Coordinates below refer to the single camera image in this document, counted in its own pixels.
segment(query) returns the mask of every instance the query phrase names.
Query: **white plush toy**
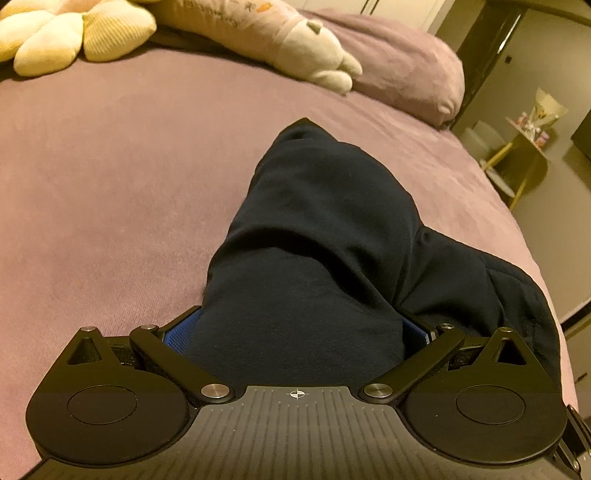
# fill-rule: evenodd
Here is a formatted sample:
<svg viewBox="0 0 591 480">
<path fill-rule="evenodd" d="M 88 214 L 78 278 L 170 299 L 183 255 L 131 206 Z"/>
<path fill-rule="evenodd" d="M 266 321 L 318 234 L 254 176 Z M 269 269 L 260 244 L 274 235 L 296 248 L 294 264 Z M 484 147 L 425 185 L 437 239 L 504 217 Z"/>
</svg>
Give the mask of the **white plush toy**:
<svg viewBox="0 0 591 480">
<path fill-rule="evenodd" d="M 275 61 L 280 72 L 344 95 L 361 75 L 361 64 L 341 48 L 339 40 L 319 20 L 302 20 L 283 40 Z"/>
<path fill-rule="evenodd" d="M 148 7 L 158 25 L 211 38 L 245 57 L 342 95 L 362 73 L 357 59 L 318 20 L 281 0 L 161 0 Z"/>
</svg>

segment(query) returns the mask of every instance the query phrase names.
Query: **wooden chair leg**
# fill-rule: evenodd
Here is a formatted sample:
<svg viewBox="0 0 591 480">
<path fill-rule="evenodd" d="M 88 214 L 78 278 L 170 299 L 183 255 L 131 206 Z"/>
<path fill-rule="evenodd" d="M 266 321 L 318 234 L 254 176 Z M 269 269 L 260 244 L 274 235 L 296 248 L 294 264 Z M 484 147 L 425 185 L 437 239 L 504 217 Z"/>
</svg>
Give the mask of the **wooden chair leg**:
<svg viewBox="0 0 591 480">
<path fill-rule="evenodd" d="M 505 156 L 509 153 L 509 150 L 513 146 L 513 142 L 507 143 L 503 148 L 501 148 L 497 153 L 495 153 L 490 160 L 488 160 L 483 166 L 482 170 L 486 171 L 487 168 L 492 168 L 496 164 L 498 164 Z"/>
</svg>

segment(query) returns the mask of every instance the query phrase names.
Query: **crosshair marking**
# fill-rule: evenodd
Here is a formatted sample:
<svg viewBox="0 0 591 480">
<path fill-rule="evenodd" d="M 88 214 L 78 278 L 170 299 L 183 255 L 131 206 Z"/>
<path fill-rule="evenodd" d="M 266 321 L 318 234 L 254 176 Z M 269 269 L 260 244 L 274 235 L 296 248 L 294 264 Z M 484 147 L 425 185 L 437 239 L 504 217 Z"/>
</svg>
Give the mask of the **crosshair marking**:
<svg viewBox="0 0 591 480">
<path fill-rule="evenodd" d="M 294 390 L 293 392 L 286 393 L 286 395 L 289 395 L 290 397 L 293 397 L 293 398 L 301 398 L 304 395 L 310 395 L 310 394 L 304 393 L 304 392 L 302 392 L 302 390 Z"/>
</svg>

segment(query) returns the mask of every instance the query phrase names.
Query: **navy sweatpants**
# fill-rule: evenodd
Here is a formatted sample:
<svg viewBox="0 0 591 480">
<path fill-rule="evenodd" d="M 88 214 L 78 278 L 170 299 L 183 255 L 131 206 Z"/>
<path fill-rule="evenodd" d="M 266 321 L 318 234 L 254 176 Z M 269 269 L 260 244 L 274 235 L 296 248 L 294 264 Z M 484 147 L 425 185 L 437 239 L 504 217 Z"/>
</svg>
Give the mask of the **navy sweatpants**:
<svg viewBox="0 0 591 480">
<path fill-rule="evenodd" d="M 380 162 L 303 119 L 256 167 L 211 260 L 189 358 L 237 388 L 357 389 L 404 359 L 393 306 L 467 335 L 513 327 L 560 388 L 558 332 L 533 280 L 425 227 Z"/>
</svg>

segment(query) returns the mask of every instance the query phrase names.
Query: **stuffed animal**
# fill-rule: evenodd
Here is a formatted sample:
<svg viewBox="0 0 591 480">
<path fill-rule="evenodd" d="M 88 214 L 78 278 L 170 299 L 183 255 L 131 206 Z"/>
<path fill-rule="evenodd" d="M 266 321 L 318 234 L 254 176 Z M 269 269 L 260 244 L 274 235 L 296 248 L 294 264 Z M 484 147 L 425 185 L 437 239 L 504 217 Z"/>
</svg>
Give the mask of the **stuffed animal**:
<svg viewBox="0 0 591 480">
<path fill-rule="evenodd" d="M 362 73 L 330 30 L 281 0 L 161 0 L 148 9 L 158 25 L 211 38 L 286 75 L 343 95 Z"/>
<path fill-rule="evenodd" d="M 118 59 L 154 31 L 154 17 L 127 0 L 11 0 L 0 10 L 0 61 L 37 77 L 66 68 L 82 47 L 89 61 Z"/>
<path fill-rule="evenodd" d="M 362 73 L 330 30 L 281 0 L 155 0 L 150 10 L 128 0 L 11 0 L 0 10 L 0 61 L 36 77 L 66 68 L 82 48 L 89 61 L 116 60 L 158 22 L 343 95 Z"/>
</svg>

